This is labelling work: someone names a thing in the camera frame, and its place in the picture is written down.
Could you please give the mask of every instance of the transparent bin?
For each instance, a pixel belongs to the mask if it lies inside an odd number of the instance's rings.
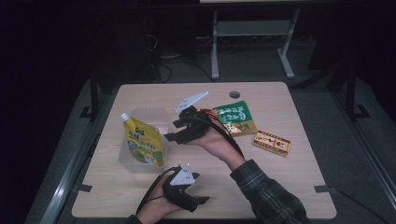
[[[152,163],[143,163],[136,159],[129,150],[126,136],[123,136],[119,161],[132,173],[152,173],[160,174],[164,171],[168,150],[168,141],[163,136],[168,133],[169,121],[164,107],[142,107],[137,108],[129,114],[131,118],[139,119],[160,130],[163,143],[163,165],[158,166]]]

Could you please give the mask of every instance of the white metal stand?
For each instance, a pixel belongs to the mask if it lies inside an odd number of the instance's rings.
[[[294,10],[291,20],[283,21],[218,21],[218,12],[213,15],[212,79],[219,79],[218,36],[237,35],[284,35],[285,44],[277,53],[287,78],[294,78],[294,73],[287,58],[287,52],[293,36],[300,9]]]

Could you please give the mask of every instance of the white desk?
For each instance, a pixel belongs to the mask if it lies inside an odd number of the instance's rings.
[[[245,100],[258,129],[291,141],[290,154],[280,157],[252,145],[254,135],[235,137],[247,160],[254,159],[270,177],[277,180],[304,204],[309,218],[333,218],[336,215],[328,192],[316,193],[314,186],[325,182],[312,152],[303,124],[284,83],[193,83],[124,85],[120,88],[105,128],[94,152],[83,184],[90,192],[80,191],[72,213],[75,217],[128,217],[136,211],[148,187],[157,175],[132,174],[119,162],[124,135],[120,114],[138,107],[163,106],[170,122],[177,119],[173,109],[181,98],[208,90],[195,107],[211,108]],[[241,97],[232,99],[230,91]],[[190,195],[209,196],[206,204],[193,213],[179,211],[169,218],[255,218],[250,205],[229,177],[228,167],[199,147],[170,143],[167,167],[189,162],[200,174],[188,189]]]

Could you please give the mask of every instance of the brown box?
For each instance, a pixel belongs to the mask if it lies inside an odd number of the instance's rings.
[[[270,133],[257,131],[253,146],[286,157],[290,149],[290,141]]]

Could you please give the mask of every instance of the hand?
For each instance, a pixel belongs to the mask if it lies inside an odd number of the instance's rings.
[[[224,126],[219,121],[214,119],[212,121],[224,130]],[[211,155],[224,161],[232,171],[246,162],[224,136],[212,127],[209,128],[204,136],[190,141],[187,145],[203,147]]]
[[[163,179],[157,184],[157,186],[149,195],[148,201],[145,203],[145,205],[143,205],[139,213],[136,214],[136,217],[139,218],[143,224],[157,223],[167,215],[178,210],[182,210],[182,208],[179,206],[169,203],[166,198],[161,197],[163,196],[162,185],[166,178],[168,178],[168,176],[164,176]]]

